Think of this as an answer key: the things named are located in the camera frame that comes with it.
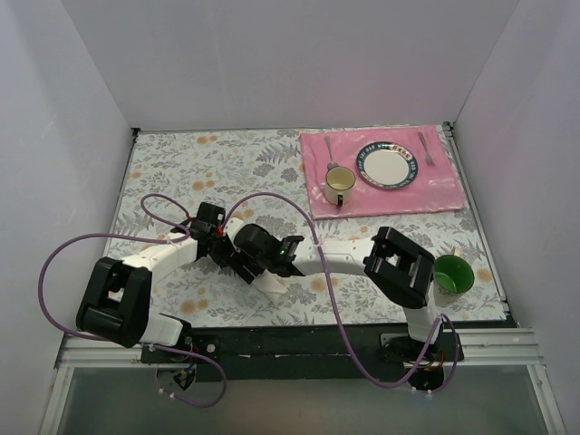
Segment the silver spoon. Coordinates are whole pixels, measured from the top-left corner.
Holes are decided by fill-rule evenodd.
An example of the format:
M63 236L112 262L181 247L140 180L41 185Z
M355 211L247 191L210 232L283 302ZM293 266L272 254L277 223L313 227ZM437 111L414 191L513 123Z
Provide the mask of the silver spoon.
M336 168L338 166L338 163L334 159L331 138L329 136L325 136L324 142L325 142L326 148L328 150L329 159L330 159L330 161L327 164L327 169L331 170L331 169Z

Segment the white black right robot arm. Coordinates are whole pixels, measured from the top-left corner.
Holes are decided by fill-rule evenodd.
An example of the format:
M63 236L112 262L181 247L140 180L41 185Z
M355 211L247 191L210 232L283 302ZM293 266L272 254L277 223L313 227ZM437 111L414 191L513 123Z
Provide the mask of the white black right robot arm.
M324 271L323 265L331 274L366 276L403 309L417 358L427 361L442 350L433 297L434 256L396 229L380 227L373 237L322 244L302 236L278 239L257 224L238 229L229 224L226 235L249 272L248 283L263 275L313 276Z

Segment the white cloth napkin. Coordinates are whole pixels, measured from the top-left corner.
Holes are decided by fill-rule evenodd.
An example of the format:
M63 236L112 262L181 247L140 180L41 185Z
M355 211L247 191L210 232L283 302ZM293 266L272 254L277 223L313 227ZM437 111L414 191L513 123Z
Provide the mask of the white cloth napkin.
M285 282L269 271L255 277L251 285L275 306L284 302L288 292Z

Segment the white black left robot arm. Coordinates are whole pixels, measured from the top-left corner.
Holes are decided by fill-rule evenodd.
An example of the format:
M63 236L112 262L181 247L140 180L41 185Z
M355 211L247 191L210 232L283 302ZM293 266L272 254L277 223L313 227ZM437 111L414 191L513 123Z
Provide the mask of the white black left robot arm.
M186 224L192 234L184 240L185 232L174 229L164 244L123 259L98 260L76 315L77 328L127 348L160 344L171 361L186 361L193 342L182 333L184 323L151 311L151 292L160 280L209 254L223 239L225 215L222 207L203 202Z

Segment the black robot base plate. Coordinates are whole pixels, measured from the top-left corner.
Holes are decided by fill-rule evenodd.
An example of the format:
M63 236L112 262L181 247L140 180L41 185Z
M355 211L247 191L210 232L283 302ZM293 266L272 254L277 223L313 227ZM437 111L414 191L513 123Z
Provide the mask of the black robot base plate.
M181 355L144 348L142 363L194 367L199 382L360 379L357 358L373 377L395 382L423 344L403 324L192 328Z

